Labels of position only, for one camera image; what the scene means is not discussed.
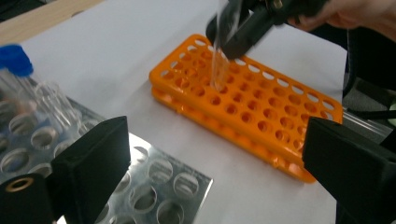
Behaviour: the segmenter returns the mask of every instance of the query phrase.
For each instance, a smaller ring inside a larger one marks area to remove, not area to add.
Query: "black cable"
[[[356,81],[356,66],[357,61],[354,59],[354,56],[358,54],[358,48],[354,42],[354,36],[346,31],[346,41],[347,41],[347,70],[348,70],[348,79],[346,81],[346,85],[343,88],[343,97],[346,97],[347,94],[352,90],[355,81]]]

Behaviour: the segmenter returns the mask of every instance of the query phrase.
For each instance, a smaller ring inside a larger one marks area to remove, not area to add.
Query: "wooden surface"
[[[103,0],[56,0],[0,23],[0,45],[20,43]]]

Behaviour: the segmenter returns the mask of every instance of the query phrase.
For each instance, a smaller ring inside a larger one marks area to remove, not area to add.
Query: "finger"
[[[343,17],[342,14],[333,15],[327,20],[327,23],[329,23],[333,27],[343,28],[343,29],[354,29],[360,26],[358,22]]]
[[[323,9],[314,17],[299,16],[300,24],[298,28],[303,30],[312,30],[324,24],[332,15],[337,12],[338,6],[336,1],[332,0],[326,3]]]

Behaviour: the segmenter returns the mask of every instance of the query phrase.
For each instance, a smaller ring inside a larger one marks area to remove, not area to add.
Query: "glass test tube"
[[[226,74],[230,65],[230,61],[222,52],[221,46],[237,31],[241,7],[241,0],[219,0],[210,80],[211,87],[216,91],[223,90]]]

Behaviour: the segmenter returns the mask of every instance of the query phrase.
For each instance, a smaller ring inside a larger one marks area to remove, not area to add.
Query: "black device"
[[[326,2],[327,0],[229,0],[221,13],[215,15],[206,26],[206,36],[212,44],[216,36],[221,37],[219,47],[228,59],[236,59],[246,54],[273,25],[283,24],[288,18],[299,15],[315,16]],[[239,9],[239,21],[234,21],[234,13]],[[232,24],[236,22],[237,30],[230,34]]]
[[[378,145],[342,124],[311,118],[303,161],[337,201],[336,224],[396,220],[396,131]]]

